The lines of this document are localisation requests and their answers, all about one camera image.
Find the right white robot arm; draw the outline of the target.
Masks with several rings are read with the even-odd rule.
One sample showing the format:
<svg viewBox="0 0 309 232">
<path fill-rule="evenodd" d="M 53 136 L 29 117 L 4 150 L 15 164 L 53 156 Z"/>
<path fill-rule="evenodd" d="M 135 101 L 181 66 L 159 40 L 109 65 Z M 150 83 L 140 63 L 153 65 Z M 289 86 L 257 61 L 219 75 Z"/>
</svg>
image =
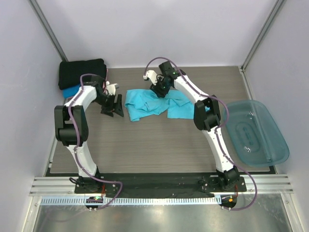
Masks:
<svg viewBox="0 0 309 232">
<path fill-rule="evenodd" d="M 215 95 L 199 89 L 179 68 L 166 61 L 159 65 L 161 73 L 146 71 L 144 80 L 152 82 L 150 90 L 157 97 L 164 98 L 171 87 L 183 93 L 194 105 L 194 124 L 205 135 L 215 158 L 218 187 L 223 191 L 233 189 L 240 179 L 238 168 L 233 163 L 226 148 L 221 131 L 221 114 Z"/>
</svg>

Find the turquoise t shirt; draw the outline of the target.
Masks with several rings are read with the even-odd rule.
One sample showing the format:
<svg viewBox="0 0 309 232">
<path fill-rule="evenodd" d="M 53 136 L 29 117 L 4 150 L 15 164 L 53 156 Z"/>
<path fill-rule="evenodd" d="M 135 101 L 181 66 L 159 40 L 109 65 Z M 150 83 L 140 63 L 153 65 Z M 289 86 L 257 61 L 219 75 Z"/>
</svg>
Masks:
<svg viewBox="0 0 309 232">
<path fill-rule="evenodd" d="M 143 117 L 167 112 L 170 119 L 193 119 L 194 105 L 178 90 L 171 90 L 164 98 L 146 89 L 131 89 L 126 92 L 125 108 L 132 122 Z"/>
</svg>

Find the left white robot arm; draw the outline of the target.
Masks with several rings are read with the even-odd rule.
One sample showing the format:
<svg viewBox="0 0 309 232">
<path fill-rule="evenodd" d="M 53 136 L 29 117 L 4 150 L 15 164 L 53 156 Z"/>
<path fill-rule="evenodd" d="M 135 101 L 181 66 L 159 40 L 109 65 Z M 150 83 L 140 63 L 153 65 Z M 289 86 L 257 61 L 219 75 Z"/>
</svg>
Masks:
<svg viewBox="0 0 309 232">
<path fill-rule="evenodd" d="M 87 73 L 80 76 L 77 93 L 64 105 L 54 108 L 56 139 L 72 154 L 78 167 L 79 179 L 92 193 L 102 189 L 102 183 L 114 184 L 100 178 L 98 166 L 92 159 L 87 140 L 89 127 L 85 112 L 92 103 L 101 106 L 101 113 L 123 117 L 122 95 L 116 94 L 119 85 L 111 84 L 105 78 Z"/>
</svg>

